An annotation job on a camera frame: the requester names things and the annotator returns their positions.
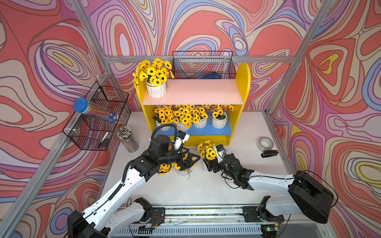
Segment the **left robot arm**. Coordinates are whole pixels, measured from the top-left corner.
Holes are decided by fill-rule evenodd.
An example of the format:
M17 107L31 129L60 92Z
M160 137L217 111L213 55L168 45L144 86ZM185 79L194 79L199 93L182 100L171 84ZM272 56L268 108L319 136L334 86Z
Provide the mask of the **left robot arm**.
M146 223L152 216L152 205L144 198L136 199L130 206L120 210L121 205L155 174L162 165L174 163L189 169L200 156L191 153L184 143L189 135L174 129L174 137L157 135L167 127L156 128L150 138L149 147L137 158L129 161L122 178L106 194L82 212L73 211L67 218L67 238L111 238L120 230L135 222Z

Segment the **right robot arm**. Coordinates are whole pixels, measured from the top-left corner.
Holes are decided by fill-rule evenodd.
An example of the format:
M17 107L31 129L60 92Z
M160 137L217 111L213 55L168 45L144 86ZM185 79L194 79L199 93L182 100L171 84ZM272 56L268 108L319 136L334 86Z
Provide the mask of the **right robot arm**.
M305 171L286 176L263 174L242 167L234 154L204 159L204 163L208 171L222 172L231 179L236 188L281 194L274 198L265 196L257 207L258 213L305 215L316 223L328 222L334 194Z

